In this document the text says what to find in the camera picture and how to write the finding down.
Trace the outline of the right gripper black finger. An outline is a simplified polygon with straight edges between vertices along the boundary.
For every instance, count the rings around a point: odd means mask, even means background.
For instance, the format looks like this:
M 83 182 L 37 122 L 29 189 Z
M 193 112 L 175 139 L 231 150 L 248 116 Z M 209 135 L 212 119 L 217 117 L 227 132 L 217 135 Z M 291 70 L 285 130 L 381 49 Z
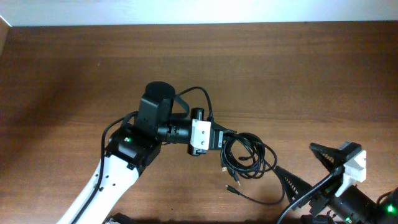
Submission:
M 339 149 L 313 142 L 309 145 L 309 149 L 329 172 L 343 164 L 344 155 Z
M 297 208 L 301 208 L 302 206 L 310 203 L 313 200 L 313 195 L 308 194 L 311 191 L 312 186 L 301 179 L 300 177 L 290 173 L 289 171 L 281 168 L 280 166 L 276 166 L 274 169 L 278 178 L 282 182 L 282 186 L 284 192 L 288 198 L 289 205 L 292 205 L 296 201 L 300 199 L 298 204 L 292 207 L 292 210 L 296 210 Z

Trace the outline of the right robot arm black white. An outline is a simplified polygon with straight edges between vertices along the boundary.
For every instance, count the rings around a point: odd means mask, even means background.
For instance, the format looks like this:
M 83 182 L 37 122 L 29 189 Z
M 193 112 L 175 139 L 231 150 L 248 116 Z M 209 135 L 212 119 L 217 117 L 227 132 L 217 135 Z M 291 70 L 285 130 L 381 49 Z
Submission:
M 356 186 L 366 180 L 367 152 L 356 142 L 346 141 L 338 148 L 311 143 L 309 149 L 323 164 L 328 175 L 315 185 L 277 166 L 275 172 L 289 205 L 279 215 L 281 223 L 290 210 L 310 206 L 300 223 L 397 223 L 397 189 L 370 199 Z

